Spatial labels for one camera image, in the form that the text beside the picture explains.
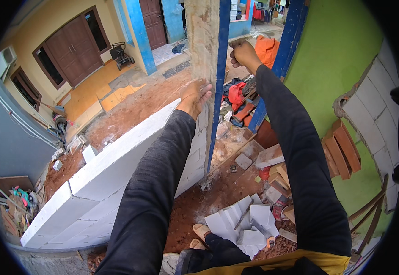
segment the foot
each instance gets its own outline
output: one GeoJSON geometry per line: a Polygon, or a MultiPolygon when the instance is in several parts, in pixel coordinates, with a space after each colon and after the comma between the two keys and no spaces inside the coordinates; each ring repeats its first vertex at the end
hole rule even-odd
{"type": "Polygon", "coordinates": [[[192,226],[193,232],[198,235],[202,239],[203,242],[206,241],[206,235],[210,234],[210,228],[204,224],[197,223],[192,226]]]}
{"type": "Polygon", "coordinates": [[[193,249],[206,250],[206,247],[202,244],[202,242],[201,242],[199,239],[193,239],[193,240],[190,242],[189,247],[190,247],[190,248],[193,248],[193,249]]]}

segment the hand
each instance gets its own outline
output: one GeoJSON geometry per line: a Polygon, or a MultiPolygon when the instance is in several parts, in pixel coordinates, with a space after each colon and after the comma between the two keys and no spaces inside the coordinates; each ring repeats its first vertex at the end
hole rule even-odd
{"type": "Polygon", "coordinates": [[[233,48],[233,51],[230,53],[230,62],[233,64],[233,68],[245,66],[250,74],[256,75],[256,70],[260,65],[262,65],[262,62],[259,57],[257,57],[257,54],[250,42],[241,38],[231,42],[230,47],[233,48]]]}
{"type": "Polygon", "coordinates": [[[181,102],[176,110],[184,111],[196,121],[204,103],[212,96],[212,85],[205,77],[194,79],[181,88],[181,102]]]}

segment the brown door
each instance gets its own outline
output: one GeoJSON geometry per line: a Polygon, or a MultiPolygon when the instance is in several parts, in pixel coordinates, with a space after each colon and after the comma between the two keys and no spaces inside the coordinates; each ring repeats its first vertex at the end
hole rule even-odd
{"type": "Polygon", "coordinates": [[[71,86],[75,87],[88,75],[72,50],[63,29],[59,29],[45,42],[71,86]]]}
{"type": "Polygon", "coordinates": [[[88,76],[103,64],[85,28],[84,24],[87,23],[83,18],[83,16],[78,16],[63,26],[62,29],[70,42],[71,49],[86,70],[86,76],[88,76]]]}
{"type": "Polygon", "coordinates": [[[140,0],[140,6],[151,50],[167,44],[160,1],[140,0]]]}

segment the stroller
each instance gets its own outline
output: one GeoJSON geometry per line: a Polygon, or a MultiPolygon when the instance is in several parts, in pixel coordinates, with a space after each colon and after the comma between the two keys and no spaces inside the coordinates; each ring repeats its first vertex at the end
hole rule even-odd
{"type": "Polygon", "coordinates": [[[118,42],[114,43],[111,45],[112,49],[109,50],[111,53],[111,57],[115,62],[117,62],[117,68],[119,71],[121,71],[121,66],[127,62],[131,62],[132,64],[135,63],[134,58],[132,56],[129,56],[125,54],[125,47],[126,43],[125,42],[118,42]]]}

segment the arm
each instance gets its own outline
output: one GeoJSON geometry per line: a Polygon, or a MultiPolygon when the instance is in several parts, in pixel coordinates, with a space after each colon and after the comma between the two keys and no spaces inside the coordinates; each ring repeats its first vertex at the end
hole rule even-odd
{"type": "Polygon", "coordinates": [[[160,271],[175,191],[190,152],[195,120],[211,95],[210,89],[204,80],[196,80],[181,91],[177,110],[141,158],[126,186],[106,257],[96,273],[160,271]]]}
{"type": "Polygon", "coordinates": [[[301,102],[260,62],[251,44],[240,42],[233,47],[234,66],[245,64],[256,75],[256,91],[265,102],[285,157],[298,248],[350,256],[352,241],[347,214],[335,195],[311,118],[301,102]]]}

